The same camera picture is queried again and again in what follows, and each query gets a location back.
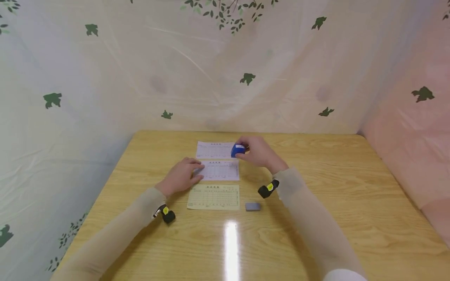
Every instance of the wooden table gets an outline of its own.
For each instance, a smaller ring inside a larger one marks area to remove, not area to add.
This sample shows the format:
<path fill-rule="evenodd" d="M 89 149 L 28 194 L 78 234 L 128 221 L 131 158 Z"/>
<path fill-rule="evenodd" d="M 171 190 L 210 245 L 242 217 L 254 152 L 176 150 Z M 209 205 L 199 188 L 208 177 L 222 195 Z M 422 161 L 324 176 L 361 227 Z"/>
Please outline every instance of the wooden table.
<path fill-rule="evenodd" d="M 232 142 L 240 134 L 140 131 L 131 140 L 64 260 L 146 188 L 160 181 L 197 141 Z M 262 134 L 337 220 L 371 281 L 450 280 L 450 252 L 358 135 Z M 269 173 L 240 163 L 239 211 L 188 210 L 188 193 L 170 198 L 170 226 L 144 229 L 103 280 L 319 280 L 278 196 L 257 188 Z M 260 202 L 246 212 L 245 202 Z"/>

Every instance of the paper sheet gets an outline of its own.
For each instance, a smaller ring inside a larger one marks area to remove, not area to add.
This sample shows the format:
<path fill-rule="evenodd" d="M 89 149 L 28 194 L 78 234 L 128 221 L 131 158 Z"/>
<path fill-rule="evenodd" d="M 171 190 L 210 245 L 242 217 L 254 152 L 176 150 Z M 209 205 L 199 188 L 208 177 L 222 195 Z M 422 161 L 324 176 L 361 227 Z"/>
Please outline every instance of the paper sheet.
<path fill-rule="evenodd" d="M 234 143 L 197 143 L 197 159 L 231 159 Z"/>
<path fill-rule="evenodd" d="M 188 209 L 239 210 L 239 185 L 198 184 L 189 192 Z"/>
<path fill-rule="evenodd" d="M 197 174 L 203 175 L 203 180 L 239 180 L 239 161 L 202 161 L 205 165 L 203 169 L 194 171 L 194 176 Z"/>

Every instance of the green bird shape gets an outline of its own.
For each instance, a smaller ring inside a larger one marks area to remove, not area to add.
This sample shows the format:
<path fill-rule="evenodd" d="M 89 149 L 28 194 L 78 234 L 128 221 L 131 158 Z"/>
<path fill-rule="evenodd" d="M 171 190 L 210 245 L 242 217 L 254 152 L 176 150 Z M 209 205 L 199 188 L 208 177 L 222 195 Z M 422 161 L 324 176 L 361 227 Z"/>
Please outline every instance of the green bird shape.
<path fill-rule="evenodd" d="M 99 36 L 99 30 L 96 24 L 85 24 L 85 27 L 87 29 L 86 34 L 88 36 L 92 35 L 92 33 L 94 33 L 97 37 Z"/>
<path fill-rule="evenodd" d="M 161 115 L 162 118 L 166 119 L 172 119 L 173 113 L 167 113 L 167 111 L 164 111 L 164 113 Z"/>
<path fill-rule="evenodd" d="M 419 91 L 413 91 L 412 94 L 417 97 L 418 102 L 426 101 L 427 99 L 434 99 L 433 92 L 430 91 L 427 87 L 423 86 Z"/>
<path fill-rule="evenodd" d="M 252 73 L 244 73 L 244 78 L 241 79 L 241 83 L 247 82 L 247 86 L 250 85 L 250 82 L 253 81 L 253 79 L 256 77 L 256 75 L 253 75 Z"/>
<path fill-rule="evenodd" d="M 320 116 L 325 116 L 325 117 L 327 117 L 327 116 L 330 115 L 330 113 L 333 112 L 333 111 L 334 111 L 334 109 L 328 109 L 328 107 L 327 107 L 324 111 L 322 111 L 321 113 L 319 113 L 319 115 L 320 115 Z"/>
<path fill-rule="evenodd" d="M 1 230 L 0 230 L 0 248 L 3 247 L 3 245 L 8 242 L 14 234 L 12 232 L 9 232 L 9 224 L 6 224 Z"/>
<path fill-rule="evenodd" d="M 61 93 L 51 93 L 48 95 L 44 96 L 44 100 L 47 102 L 45 104 L 45 108 L 49 109 L 50 107 L 52 107 L 52 103 L 58 107 L 61 107 L 60 103 L 61 103 L 61 97 L 62 94 Z"/>
<path fill-rule="evenodd" d="M 317 30 L 320 30 L 320 27 L 324 23 L 324 21 L 327 19 L 327 17 L 320 17 L 315 20 L 315 24 L 312 26 L 311 29 L 315 29 L 317 27 Z"/>

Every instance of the eraser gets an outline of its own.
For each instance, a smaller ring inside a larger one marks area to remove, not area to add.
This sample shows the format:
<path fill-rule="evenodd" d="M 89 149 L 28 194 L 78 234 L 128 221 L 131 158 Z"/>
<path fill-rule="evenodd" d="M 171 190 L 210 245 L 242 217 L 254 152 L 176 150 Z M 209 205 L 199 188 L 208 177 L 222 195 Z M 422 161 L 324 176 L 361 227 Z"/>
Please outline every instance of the eraser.
<path fill-rule="evenodd" d="M 233 145 L 233 148 L 231 149 L 231 157 L 236 158 L 236 153 L 245 153 L 245 146 L 242 144 L 235 144 Z"/>
<path fill-rule="evenodd" d="M 257 202 L 248 202 L 248 203 L 245 203 L 245 210 L 247 212 L 260 211 L 261 205 Z"/>

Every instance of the forearm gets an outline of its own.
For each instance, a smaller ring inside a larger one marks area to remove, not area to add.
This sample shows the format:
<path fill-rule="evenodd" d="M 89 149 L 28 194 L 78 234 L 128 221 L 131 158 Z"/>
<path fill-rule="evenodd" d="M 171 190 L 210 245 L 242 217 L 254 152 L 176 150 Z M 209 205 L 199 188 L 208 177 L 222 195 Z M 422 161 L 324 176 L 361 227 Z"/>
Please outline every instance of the forearm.
<path fill-rule="evenodd" d="M 338 268 L 365 276 L 350 243 L 331 214 L 306 187 L 294 168 L 274 176 L 280 184 L 277 193 L 289 209 L 298 231 L 316 260 L 323 276 Z"/>
<path fill-rule="evenodd" d="M 96 281 L 152 220 L 166 197 L 149 188 L 123 213 L 94 235 L 62 268 L 52 281 Z"/>

